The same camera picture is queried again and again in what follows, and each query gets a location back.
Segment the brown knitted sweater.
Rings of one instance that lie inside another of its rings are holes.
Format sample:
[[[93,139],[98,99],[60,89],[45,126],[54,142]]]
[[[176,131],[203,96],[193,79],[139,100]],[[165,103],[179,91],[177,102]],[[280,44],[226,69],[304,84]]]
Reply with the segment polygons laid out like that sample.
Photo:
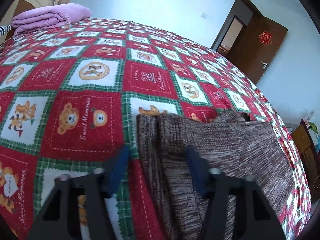
[[[197,239],[208,210],[192,181],[187,147],[204,160],[203,169],[211,175],[252,177],[277,215],[295,187],[270,122],[246,121],[233,110],[209,123],[168,113],[139,114],[136,122],[142,169],[169,239]]]

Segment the wooden bedside cabinet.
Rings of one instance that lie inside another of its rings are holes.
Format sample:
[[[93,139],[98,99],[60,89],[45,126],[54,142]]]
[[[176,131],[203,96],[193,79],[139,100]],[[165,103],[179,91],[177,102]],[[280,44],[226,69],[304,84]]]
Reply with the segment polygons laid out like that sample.
[[[319,200],[319,154],[311,138],[310,128],[307,127],[304,120],[301,120],[299,126],[291,133],[291,137],[303,163],[311,202],[317,202]]]

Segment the red patchwork bear bedspread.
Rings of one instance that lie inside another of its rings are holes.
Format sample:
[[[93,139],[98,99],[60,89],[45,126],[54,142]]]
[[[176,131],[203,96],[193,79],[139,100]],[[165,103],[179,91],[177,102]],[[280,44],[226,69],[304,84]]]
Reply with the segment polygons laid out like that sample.
[[[107,201],[118,239],[161,239],[136,148],[136,116],[201,122],[225,109],[271,121],[288,171],[275,207],[287,239],[311,215],[304,168],[281,117],[222,55],[175,33],[109,19],[11,38],[1,46],[1,216],[19,239],[61,174],[83,176],[131,146],[130,171]]]

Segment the brown wooden door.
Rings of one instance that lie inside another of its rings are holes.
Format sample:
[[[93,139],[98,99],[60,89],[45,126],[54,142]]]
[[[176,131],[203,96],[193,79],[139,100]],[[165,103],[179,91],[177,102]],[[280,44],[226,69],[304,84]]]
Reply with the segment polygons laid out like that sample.
[[[259,35],[263,30],[272,33],[272,44],[265,46],[260,43]],[[227,59],[257,84],[276,56],[286,35],[287,28],[283,25],[265,16],[253,15],[247,27],[240,31],[234,41],[227,53]],[[268,63],[265,69],[261,61]]]

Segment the red double happiness decoration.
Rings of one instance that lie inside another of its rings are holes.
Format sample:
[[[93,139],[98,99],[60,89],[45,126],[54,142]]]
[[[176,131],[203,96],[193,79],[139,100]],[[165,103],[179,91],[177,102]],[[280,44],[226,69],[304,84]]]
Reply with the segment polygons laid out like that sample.
[[[264,44],[265,46],[272,44],[272,33],[266,30],[263,30],[262,33],[259,35],[260,43]]]

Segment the striped pillow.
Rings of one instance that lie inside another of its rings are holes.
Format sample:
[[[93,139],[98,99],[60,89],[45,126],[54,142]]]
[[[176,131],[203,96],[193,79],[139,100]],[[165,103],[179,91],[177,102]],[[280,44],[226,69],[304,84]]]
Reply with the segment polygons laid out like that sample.
[[[0,43],[4,43],[7,39],[11,38],[14,34],[14,29],[11,25],[0,26]]]

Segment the folded purple quilt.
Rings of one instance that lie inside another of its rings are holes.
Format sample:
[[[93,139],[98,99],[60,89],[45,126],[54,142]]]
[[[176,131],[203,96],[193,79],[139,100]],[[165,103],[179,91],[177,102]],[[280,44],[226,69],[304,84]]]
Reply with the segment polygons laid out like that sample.
[[[22,12],[13,17],[11,26],[14,36],[36,30],[47,30],[73,24],[90,17],[92,12],[83,5],[66,3],[39,7]]]

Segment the cream wooden headboard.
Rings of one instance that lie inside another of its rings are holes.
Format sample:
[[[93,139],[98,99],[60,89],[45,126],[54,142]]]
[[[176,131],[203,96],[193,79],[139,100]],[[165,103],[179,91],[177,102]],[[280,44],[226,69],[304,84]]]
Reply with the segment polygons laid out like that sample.
[[[51,5],[53,5],[51,0],[14,0],[10,7],[3,11],[1,25],[8,25],[13,17],[24,11]]]

